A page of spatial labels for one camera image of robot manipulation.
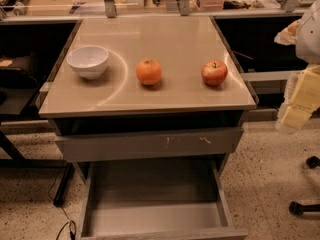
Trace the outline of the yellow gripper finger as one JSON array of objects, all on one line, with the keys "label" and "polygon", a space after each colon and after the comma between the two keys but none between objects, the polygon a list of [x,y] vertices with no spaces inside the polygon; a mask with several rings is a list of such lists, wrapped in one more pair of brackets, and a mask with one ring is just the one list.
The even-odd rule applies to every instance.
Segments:
[{"label": "yellow gripper finger", "polygon": [[278,131],[301,129],[320,108],[320,65],[290,74],[276,121]]}]

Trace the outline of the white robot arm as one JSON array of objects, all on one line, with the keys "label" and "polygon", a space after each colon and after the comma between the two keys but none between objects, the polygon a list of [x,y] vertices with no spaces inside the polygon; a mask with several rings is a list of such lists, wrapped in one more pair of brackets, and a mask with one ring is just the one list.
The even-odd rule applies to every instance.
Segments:
[{"label": "white robot arm", "polygon": [[320,0],[279,32],[274,42],[294,45],[296,56],[307,63],[300,73],[290,74],[277,114],[276,129],[291,134],[320,108]]}]

